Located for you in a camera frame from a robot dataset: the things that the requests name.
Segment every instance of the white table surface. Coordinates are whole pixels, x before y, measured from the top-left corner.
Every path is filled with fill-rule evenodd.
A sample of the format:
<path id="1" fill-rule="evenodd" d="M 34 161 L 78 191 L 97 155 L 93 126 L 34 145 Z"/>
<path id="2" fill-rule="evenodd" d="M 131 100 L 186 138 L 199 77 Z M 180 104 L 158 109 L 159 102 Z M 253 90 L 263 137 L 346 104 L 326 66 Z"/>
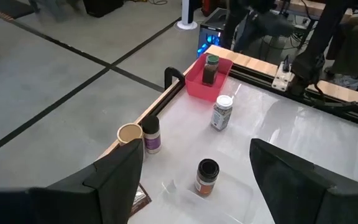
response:
<path id="1" fill-rule="evenodd" d="M 129 223 L 273 223 L 252 173 L 252 138 L 358 180 L 357 124 L 231 77 L 221 94 L 234 96 L 229 125 L 221 132 L 209 125 L 213 104 L 185 89 L 159 114 L 162 149 L 148 155 L 140 180 L 152 202 Z M 212 194 L 201 198 L 191 192 L 192 182 L 206 157 L 221 172 Z"/>

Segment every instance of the black jar lid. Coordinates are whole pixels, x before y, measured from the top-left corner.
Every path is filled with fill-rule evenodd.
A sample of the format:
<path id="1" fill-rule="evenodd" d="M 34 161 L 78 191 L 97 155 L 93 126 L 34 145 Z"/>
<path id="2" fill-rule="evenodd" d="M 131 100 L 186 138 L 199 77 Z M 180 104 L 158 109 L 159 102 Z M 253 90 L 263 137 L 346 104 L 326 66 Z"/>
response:
<path id="1" fill-rule="evenodd" d="M 219 165 L 212 159 L 203 159 L 198 164 L 199 178 L 205 182 L 213 182 L 218 178 Z"/>
<path id="2" fill-rule="evenodd" d="M 142 120 L 143 132 L 146 134 L 154 134 L 160 130 L 160 120 L 157 116 L 148 115 Z"/>

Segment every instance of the white jar lid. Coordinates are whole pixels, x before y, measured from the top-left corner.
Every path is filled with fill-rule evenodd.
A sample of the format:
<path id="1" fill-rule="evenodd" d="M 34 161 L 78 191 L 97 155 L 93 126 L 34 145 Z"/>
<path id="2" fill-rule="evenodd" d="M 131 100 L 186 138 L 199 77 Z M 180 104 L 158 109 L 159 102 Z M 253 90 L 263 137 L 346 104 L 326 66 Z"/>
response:
<path id="1" fill-rule="evenodd" d="M 216 105 L 223 110 L 227 110 L 233 105 L 233 99 L 227 95 L 220 95 L 216 99 Z"/>

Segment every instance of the computer tower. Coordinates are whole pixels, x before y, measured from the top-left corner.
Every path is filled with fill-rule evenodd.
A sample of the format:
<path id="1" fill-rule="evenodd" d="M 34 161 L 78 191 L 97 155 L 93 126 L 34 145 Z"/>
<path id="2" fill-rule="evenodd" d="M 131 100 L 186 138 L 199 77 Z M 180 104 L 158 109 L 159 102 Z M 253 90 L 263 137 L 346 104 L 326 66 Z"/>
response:
<path id="1" fill-rule="evenodd" d="M 113 12 L 123 4 L 124 0 L 84 0 L 86 13 L 97 18 Z"/>

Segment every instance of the purple label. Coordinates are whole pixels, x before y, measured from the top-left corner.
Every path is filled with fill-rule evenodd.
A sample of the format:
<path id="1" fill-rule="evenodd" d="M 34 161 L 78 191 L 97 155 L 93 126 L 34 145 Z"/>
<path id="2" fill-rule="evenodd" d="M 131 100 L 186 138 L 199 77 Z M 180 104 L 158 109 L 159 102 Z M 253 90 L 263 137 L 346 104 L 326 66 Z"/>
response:
<path id="1" fill-rule="evenodd" d="M 161 145 L 161 138 L 160 138 L 160 136 L 155 139 L 145 138 L 144 143 L 145 143 L 147 149 L 156 149 L 156 148 L 160 147 L 160 145 Z"/>

